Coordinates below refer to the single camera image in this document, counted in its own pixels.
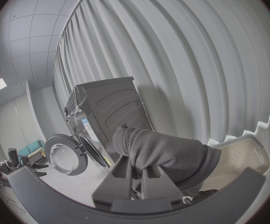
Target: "open washer door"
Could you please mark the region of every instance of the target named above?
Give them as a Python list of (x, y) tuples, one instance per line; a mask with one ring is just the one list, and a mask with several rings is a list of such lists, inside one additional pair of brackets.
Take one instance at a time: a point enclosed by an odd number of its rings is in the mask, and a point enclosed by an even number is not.
[(47, 160), (59, 173), (75, 176), (87, 168), (88, 157), (84, 146), (65, 134), (51, 135), (46, 140), (45, 152)]

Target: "white laundry basket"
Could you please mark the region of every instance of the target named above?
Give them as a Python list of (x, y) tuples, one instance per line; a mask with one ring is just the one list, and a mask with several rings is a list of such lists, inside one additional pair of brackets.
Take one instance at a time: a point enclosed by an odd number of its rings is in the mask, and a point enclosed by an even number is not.
[(213, 145), (212, 148), (218, 148), (222, 153), (217, 167), (204, 181), (201, 191), (225, 187), (247, 167), (264, 174), (270, 166), (267, 152), (252, 134)]

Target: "washing machine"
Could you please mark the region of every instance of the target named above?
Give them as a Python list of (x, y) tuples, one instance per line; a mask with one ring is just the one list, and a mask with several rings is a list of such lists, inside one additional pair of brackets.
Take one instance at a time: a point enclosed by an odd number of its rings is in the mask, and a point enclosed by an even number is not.
[(118, 155), (106, 151), (117, 127), (151, 129), (133, 77), (93, 81), (74, 87), (64, 108), (72, 134), (54, 134), (45, 143), (47, 160), (58, 172), (78, 175), (85, 171), (88, 157), (108, 172)]

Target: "yellow sticker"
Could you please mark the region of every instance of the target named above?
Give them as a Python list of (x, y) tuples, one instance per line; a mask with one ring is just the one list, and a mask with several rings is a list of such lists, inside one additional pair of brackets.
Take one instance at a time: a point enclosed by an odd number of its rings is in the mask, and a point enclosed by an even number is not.
[(106, 162), (107, 162), (110, 166), (112, 166), (111, 163), (109, 162), (109, 160), (108, 160), (106, 157), (104, 157), (104, 159), (106, 160)]

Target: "black cylinder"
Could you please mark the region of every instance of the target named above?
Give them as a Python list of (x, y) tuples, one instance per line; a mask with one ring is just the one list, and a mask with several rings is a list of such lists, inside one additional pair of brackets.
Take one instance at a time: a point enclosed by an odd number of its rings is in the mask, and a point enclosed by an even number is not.
[(18, 158), (18, 153), (16, 148), (8, 148), (7, 149), (8, 156), (10, 157), (10, 161), (14, 164), (14, 166), (18, 166), (20, 161)]

